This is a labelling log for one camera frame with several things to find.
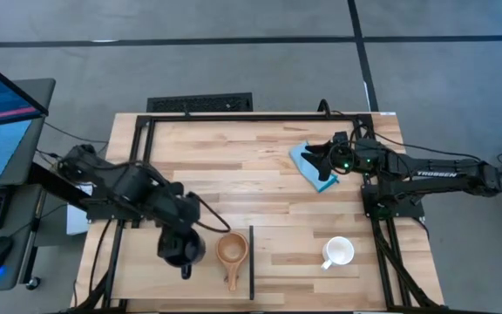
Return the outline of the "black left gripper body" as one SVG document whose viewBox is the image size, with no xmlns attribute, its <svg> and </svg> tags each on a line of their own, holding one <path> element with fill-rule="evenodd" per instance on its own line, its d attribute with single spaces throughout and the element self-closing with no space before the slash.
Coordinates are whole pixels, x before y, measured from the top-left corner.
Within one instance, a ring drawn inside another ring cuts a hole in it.
<svg viewBox="0 0 502 314">
<path fill-rule="evenodd" d="M 201 237 L 194 229 L 179 232 L 163 227 L 157 255 L 168 263 L 198 263 L 201 260 Z"/>
</svg>

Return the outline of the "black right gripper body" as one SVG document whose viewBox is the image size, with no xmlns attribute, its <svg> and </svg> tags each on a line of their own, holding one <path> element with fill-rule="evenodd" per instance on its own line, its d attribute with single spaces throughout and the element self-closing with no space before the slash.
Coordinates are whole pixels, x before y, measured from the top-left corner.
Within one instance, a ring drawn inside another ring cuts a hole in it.
<svg viewBox="0 0 502 314">
<path fill-rule="evenodd" d="M 367 173 L 366 146 L 350 140 L 346 132 L 334 134 L 328 157 L 330 168 L 338 174 Z"/>
</svg>

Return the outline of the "black mug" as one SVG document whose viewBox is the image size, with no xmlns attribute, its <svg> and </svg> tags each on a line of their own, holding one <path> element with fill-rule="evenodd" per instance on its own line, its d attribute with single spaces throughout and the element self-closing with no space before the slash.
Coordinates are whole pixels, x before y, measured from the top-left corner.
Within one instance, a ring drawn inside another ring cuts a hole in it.
<svg viewBox="0 0 502 314">
<path fill-rule="evenodd" d="M 193 265 L 199 263 L 206 253 L 206 244 L 199 235 L 177 238 L 164 249 L 163 259 L 170 266 L 180 269 L 183 280 L 188 280 L 192 275 Z"/>
</svg>

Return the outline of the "white mug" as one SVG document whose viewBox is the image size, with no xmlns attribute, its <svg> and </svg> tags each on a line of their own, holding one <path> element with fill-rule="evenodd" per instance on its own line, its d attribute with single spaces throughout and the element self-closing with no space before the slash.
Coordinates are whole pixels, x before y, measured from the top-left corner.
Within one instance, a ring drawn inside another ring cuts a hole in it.
<svg viewBox="0 0 502 314">
<path fill-rule="evenodd" d="M 322 248 L 322 270 L 333 266 L 343 266 L 351 263 L 355 256 L 352 242 L 345 237 L 336 236 L 328 240 Z"/>
</svg>

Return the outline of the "light blue folded cloth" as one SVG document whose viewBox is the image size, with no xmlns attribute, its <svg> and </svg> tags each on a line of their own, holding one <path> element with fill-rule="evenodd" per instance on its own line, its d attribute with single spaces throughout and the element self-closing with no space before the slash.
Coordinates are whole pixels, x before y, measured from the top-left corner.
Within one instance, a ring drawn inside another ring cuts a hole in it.
<svg viewBox="0 0 502 314">
<path fill-rule="evenodd" d="M 309 143 L 307 141 L 304 141 L 301 144 L 292 147 L 289 151 L 289 157 L 294 162 L 301 175 L 318 193 L 321 193 L 334 184 L 337 184 L 339 180 L 335 174 L 332 174 L 326 181 L 319 180 L 319 171 L 302 157 L 302 153 L 306 152 L 305 147 L 308 144 Z"/>
</svg>

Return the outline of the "black floor vent grate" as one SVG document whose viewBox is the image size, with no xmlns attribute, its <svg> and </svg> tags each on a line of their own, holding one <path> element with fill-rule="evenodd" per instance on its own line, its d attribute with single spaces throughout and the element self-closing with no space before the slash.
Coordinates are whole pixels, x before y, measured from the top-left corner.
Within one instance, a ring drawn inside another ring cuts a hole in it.
<svg viewBox="0 0 502 314">
<path fill-rule="evenodd" d="M 148 113 L 252 112 L 253 94 L 225 93 L 148 98 Z"/>
</svg>

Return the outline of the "grey desk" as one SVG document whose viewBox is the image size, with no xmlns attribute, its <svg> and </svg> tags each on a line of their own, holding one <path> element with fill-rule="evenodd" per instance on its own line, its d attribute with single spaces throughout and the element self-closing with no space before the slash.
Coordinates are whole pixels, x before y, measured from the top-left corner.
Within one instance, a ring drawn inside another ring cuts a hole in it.
<svg viewBox="0 0 502 314">
<path fill-rule="evenodd" d="M 19 281 L 24 254 L 30 238 L 25 225 L 34 217 L 42 187 L 29 183 L 29 173 L 44 119 L 30 121 L 29 127 L 0 176 L 0 194 L 7 194 L 8 211 L 0 236 L 11 236 L 13 247 L 0 270 L 0 290 L 10 290 Z"/>
</svg>

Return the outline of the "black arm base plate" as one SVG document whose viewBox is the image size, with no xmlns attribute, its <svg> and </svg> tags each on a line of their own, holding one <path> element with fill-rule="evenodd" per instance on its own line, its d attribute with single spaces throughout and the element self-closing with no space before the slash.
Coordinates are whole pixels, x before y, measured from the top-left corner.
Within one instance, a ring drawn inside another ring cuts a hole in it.
<svg viewBox="0 0 502 314">
<path fill-rule="evenodd" d="M 362 186 L 361 195 L 364 213 L 371 219 L 383 221 L 394 217 L 424 217 L 421 201 L 414 196 L 398 200 L 392 196 L 380 196 L 377 185 Z"/>
<path fill-rule="evenodd" d="M 110 203 L 89 203 L 86 206 L 87 219 L 98 220 L 140 220 L 142 216 L 128 208 Z"/>
</svg>

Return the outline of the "black aluminium table frame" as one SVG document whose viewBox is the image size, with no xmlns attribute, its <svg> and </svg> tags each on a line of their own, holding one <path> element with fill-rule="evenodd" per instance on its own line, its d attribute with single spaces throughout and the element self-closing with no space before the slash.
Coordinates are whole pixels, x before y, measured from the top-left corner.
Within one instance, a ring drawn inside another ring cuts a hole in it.
<svg viewBox="0 0 502 314">
<path fill-rule="evenodd" d="M 183 280 L 158 257 L 152 222 L 94 222 L 75 302 L 110 275 L 109 304 L 130 313 L 382 311 L 399 303 L 397 274 L 380 275 L 361 175 L 318 193 L 289 157 L 304 141 L 321 144 L 353 126 L 351 117 L 321 113 L 118 114 L 107 159 L 147 160 L 198 194 L 207 252 Z M 322 270 L 322 248 L 336 236 L 352 242 L 355 256 Z"/>
</svg>

